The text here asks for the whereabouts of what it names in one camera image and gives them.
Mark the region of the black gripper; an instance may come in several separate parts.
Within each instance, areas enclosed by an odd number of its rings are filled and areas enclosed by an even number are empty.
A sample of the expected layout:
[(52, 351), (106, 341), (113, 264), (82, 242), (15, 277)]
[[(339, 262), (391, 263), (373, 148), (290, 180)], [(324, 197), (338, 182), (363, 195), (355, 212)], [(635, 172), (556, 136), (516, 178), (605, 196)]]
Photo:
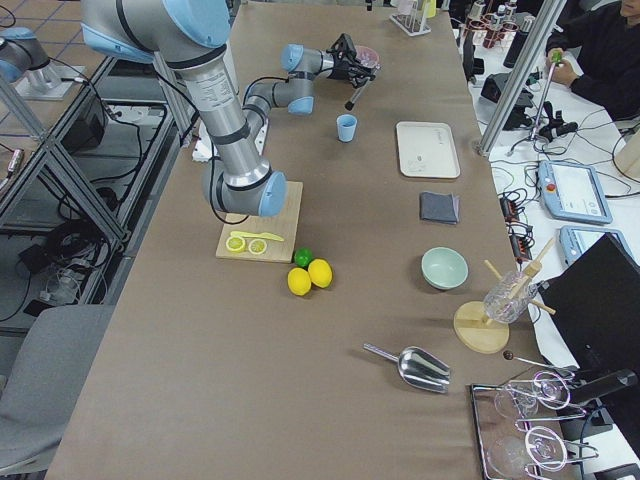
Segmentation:
[(348, 80), (354, 88), (362, 88), (376, 79), (379, 69), (365, 68), (357, 58), (357, 50), (351, 36), (342, 33), (326, 50), (333, 61), (327, 70), (328, 78), (332, 80)]

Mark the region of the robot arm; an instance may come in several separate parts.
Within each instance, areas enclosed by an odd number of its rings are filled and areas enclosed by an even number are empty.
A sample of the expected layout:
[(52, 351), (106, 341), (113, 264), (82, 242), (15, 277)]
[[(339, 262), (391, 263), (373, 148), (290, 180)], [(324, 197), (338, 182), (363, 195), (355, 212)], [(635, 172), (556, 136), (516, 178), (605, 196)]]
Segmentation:
[(255, 82), (240, 99), (224, 63), (231, 30), (224, 1), (85, 1), (81, 26), (92, 49), (145, 64), (161, 56), (182, 77), (217, 150), (204, 194), (213, 209), (236, 214), (271, 217), (285, 204), (286, 177), (255, 144), (270, 111), (308, 115), (316, 78), (346, 80), (362, 91), (378, 71), (359, 59), (347, 34), (325, 51), (289, 44), (281, 53), (286, 78)]

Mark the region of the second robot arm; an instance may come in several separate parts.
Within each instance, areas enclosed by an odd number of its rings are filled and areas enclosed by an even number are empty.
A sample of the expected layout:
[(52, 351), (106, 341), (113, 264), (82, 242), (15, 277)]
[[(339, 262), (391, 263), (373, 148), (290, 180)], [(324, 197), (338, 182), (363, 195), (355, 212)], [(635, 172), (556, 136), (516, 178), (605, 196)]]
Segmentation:
[(70, 85), (52, 64), (36, 35), (26, 27), (1, 32), (1, 77), (27, 100), (62, 100)]

